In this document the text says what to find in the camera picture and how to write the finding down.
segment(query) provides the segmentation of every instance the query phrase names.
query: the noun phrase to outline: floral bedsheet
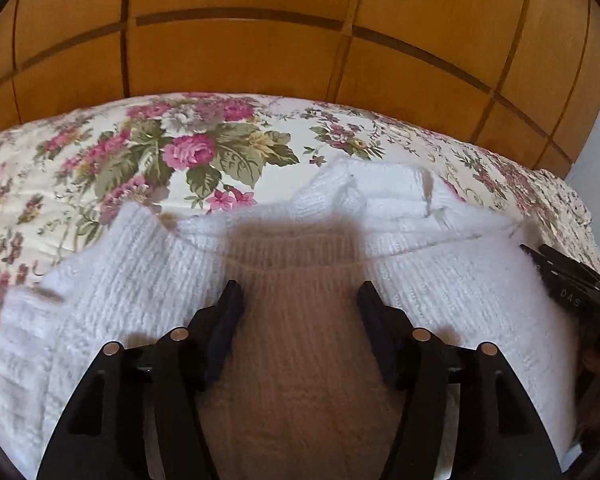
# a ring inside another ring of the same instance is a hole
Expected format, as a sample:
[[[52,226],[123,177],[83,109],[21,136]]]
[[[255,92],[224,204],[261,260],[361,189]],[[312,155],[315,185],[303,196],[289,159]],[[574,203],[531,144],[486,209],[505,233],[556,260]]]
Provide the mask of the floral bedsheet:
[[[547,243],[600,272],[589,212],[547,171],[356,108],[178,93],[0,133],[0,305],[8,286],[35,284],[93,244],[125,201],[177,217],[223,214],[285,200],[347,155],[429,168],[463,200],[532,218]]]

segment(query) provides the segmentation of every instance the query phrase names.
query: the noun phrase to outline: bed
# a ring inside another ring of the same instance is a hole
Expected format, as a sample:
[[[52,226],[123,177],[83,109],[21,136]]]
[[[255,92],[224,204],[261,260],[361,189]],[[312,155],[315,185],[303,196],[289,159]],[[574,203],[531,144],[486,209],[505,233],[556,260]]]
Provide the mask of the bed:
[[[0,133],[0,306],[8,286],[35,285],[96,242],[126,201],[167,219],[224,214],[286,200],[343,156],[433,170],[462,200],[529,218],[545,243],[600,273],[589,212],[546,170],[357,108],[184,92]]]

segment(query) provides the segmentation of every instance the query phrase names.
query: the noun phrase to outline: yellow flower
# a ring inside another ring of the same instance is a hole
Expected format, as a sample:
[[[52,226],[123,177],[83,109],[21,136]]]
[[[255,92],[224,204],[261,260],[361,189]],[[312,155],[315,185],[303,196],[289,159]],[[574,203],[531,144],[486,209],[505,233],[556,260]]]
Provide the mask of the yellow flower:
[[[261,132],[251,132],[247,137],[247,142],[256,150],[262,158],[273,155],[275,152],[271,147],[275,144],[274,140]]]

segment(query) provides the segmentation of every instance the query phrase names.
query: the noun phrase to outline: wooden wall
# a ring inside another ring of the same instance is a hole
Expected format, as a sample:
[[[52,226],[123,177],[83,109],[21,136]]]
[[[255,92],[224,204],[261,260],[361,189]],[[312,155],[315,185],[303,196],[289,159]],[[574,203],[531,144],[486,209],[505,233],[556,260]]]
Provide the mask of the wooden wall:
[[[0,130],[126,96],[282,94],[564,176],[600,108],[593,0],[10,0]]]

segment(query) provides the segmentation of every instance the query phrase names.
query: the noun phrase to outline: knitted sweater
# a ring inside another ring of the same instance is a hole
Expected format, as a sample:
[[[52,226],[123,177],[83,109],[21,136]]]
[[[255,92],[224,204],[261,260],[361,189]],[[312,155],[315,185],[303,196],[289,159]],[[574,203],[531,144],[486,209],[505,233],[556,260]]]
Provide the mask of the knitted sweater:
[[[372,280],[445,342],[495,342],[561,454],[574,430],[576,335],[522,240],[520,225],[462,202],[428,171],[349,159],[289,202],[171,226],[130,203],[38,288],[8,292],[0,443],[33,479],[102,344],[153,342],[233,279],[246,312],[221,379],[198,399],[220,477],[377,478],[404,393],[382,383],[355,306]],[[440,478],[452,449],[446,438]]]

